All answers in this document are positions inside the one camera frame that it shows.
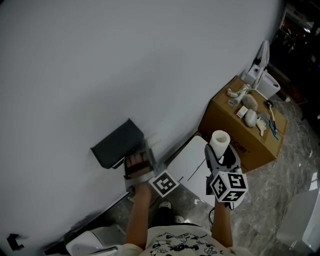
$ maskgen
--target white cable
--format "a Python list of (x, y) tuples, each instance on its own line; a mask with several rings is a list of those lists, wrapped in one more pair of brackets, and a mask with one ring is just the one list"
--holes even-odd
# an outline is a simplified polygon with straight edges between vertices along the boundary
[(234, 92), (234, 91), (229, 90), (229, 91), (227, 92), (227, 94), (228, 94), (228, 96), (231, 97), (231, 98), (236, 98), (236, 97), (230, 96), (230, 94), (232, 94), (232, 95), (237, 95), (237, 96), (238, 96), (240, 93), (242, 93), (242, 92), (244, 92), (244, 91), (255, 91), (255, 92), (257, 92), (258, 94), (260, 94), (266, 101), (268, 100), (268, 99), (266, 98), (266, 96), (264, 96), (260, 91), (258, 91), (257, 89), (253, 89), (253, 88), (242, 89), (242, 90), (237, 91), (237, 92)]
[(305, 130), (306, 130), (306, 133), (308, 134), (308, 143), (307, 143), (307, 146), (309, 147), (310, 151), (307, 150), (307, 153), (310, 155), (312, 153), (312, 147), (311, 147), (311, 140), (310, 140), (310, 133), (308, 131), (308, 129), (302, 125), (302, 124), (298, 124), (297, 121), (296, 121), (296, 109), (295, 107), (293, 107), (293, 111), (294, 111), (294, 122), (295, 122), (295, 125), (300, 128), (300, 127), (303, 127)]
[(301, 104), (304, 104), (304, 103), (308, 102), (308, 100), (306, 100), (306, 101), (301, 102), (301, 103), (293, 103), (291, 100), (290, 101), (277, 101), (277, 100), (271, 100), (271, 99), (269, 99), (269, 101), (271, 101), (271, 102), (279, 102), (279, 103), (289, 103), (289, 102), (291, 102), (292, 105), (301, 105)]

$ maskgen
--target cardboard box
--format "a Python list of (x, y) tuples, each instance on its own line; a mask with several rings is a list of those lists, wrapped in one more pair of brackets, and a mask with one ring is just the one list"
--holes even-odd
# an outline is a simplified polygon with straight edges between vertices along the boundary
[[(242, 103), (232, 108), (228, 103), (231, 98), (227, 96), (228, 88), (237, 92), (244, 83), (236, 76), (211, 99), (198, 131), (207, 142), (210, 142), (214, 131), (223, 130), (227, 132), (231, 138), (230, 144), (240, 157), (242, 171), (246, 173), (277, 158), (284, 140), (288, 121), (277, 109), (272, 109), (279, 140), (274, 137), (269, 124), (267, 124), (263, 137), (260, 136), (258, 127), (247, 127), (244, 120), (236, 115), (243, 106)], [(258, 103), (257, 113), (266, 112), (270, 114), (265, 99), (255, 91), (250, 93)]]

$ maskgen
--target leg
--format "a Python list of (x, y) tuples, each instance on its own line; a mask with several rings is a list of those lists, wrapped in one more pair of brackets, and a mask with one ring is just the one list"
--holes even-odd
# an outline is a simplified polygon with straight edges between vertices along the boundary
[(149, 228), (158, 226), (171, 226), (175, 224), (174, 211), (170, 207), (160, 207), (153, 217)]

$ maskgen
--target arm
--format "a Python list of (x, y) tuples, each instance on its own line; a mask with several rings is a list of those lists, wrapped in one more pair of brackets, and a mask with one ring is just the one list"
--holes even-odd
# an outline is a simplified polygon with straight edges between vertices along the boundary
[(146, 249), (151, 196), (149, 184), (142, 183), (135, 187), (134, 204), (126, 231), (125, 244), (133, 244), (143, 250)]
[(233, 246), (231, 225), (230, 225), (230, 211), (225, 207), (224, 202), (215, 200), (214, 217), (212, 225), (212, 238), (217, 240), (224, 247)]

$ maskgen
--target finger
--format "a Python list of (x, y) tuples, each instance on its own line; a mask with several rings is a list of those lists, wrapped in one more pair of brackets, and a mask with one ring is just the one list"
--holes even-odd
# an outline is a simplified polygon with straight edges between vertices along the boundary
[(142, 157), (143, 157), (143, 161), (147, 161), (148, 160), (148, 156), (147, 156), (146, 152), (143, 153)]
[(141, 154), (138, 153), (138, 154), (135, 155), (135, 161), (136, 161), (137, 164), (142, 162)]
[(134, 155), (131, 155), (130, 156), (130, 161), (131, 161), (131, 164), (134, 166), (136, 164), (136, 158)]
[(125, 160), (125, 164), (126, 164), (126, 167), (131, 167), (131, 162), (129, 158)]

